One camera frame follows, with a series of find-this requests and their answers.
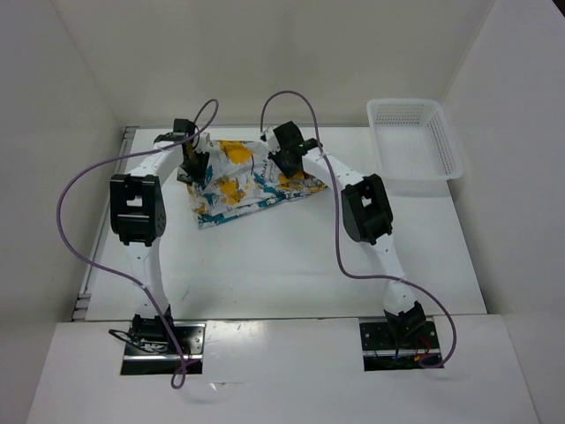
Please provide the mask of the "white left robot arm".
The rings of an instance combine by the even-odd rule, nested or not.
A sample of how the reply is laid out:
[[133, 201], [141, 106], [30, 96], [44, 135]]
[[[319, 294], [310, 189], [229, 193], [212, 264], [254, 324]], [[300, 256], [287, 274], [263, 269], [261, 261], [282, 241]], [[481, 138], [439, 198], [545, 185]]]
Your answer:
[[142, 290], [126, 340], [144, 352], [175, 349], [177, 333], [160, 264], [160, 242], [167, 226], [162, 184], [177, 170], [189, 185], [205, 181], [209, 154], [197, 149], [197, 131], [192, 121], [175, 119], [172, 131], [154, 140], [153, 154], [109, 182], [111, 230], [125, 246], [134, 284]]

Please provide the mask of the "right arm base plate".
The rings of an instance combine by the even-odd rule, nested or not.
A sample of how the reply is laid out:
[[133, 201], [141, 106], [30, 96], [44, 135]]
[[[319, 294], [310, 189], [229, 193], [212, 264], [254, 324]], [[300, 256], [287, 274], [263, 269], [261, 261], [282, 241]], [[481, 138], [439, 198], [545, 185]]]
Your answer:
[[359, 333], [366, 372], [414, 370], [442, 361], [435, 324], [427, 319], [424, 328], [411, 340], [396, 342], [384, 318], [361, 320]]

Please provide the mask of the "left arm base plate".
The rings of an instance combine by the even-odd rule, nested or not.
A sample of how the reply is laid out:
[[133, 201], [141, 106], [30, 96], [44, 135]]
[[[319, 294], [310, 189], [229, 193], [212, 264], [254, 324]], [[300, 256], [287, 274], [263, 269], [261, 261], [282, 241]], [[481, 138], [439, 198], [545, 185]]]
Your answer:
[[111, 329], [110, 335], [124, 343], [120, 375], [173, 375], [181, 368], [179, 351], [184, 356], [185, 372], [188, 375], [201, 375], [206, 324], [176, 322], [173, 332], [180, 350], [166, 333], [135, 333], [132, 325], [127, 331]]

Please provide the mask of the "colourful patterned shorts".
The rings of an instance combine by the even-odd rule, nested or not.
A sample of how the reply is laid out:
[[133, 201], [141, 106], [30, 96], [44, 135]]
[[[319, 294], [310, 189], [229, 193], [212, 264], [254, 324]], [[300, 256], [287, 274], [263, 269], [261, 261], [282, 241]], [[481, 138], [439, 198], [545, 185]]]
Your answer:
[[206, 183], [187, 185], [199, 229], [215, 227], [286, 201], [326, 189], [317, 178], [299, 172], [286, 178], [258, 140], [210, 140]]

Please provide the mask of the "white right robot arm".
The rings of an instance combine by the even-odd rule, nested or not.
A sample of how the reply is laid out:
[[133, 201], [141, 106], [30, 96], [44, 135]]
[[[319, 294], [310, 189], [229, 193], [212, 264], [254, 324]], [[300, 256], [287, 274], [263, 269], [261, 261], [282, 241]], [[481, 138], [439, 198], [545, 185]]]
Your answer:
[[315, 138], [305, 139], [298, 126], [287, 122], [261, 133], [268, 157], [287, 177], [299, 172], [331, 187], [341, 212], [338, 226], [349, 238], [368, 246], [385, 273], [383, 311], [389, 341], [396, 349], [418, 337], [426, 316], [416, 295], [404, 280], [393, 238], [393, 213], [382, 179], [363, 175], [319, 148]]

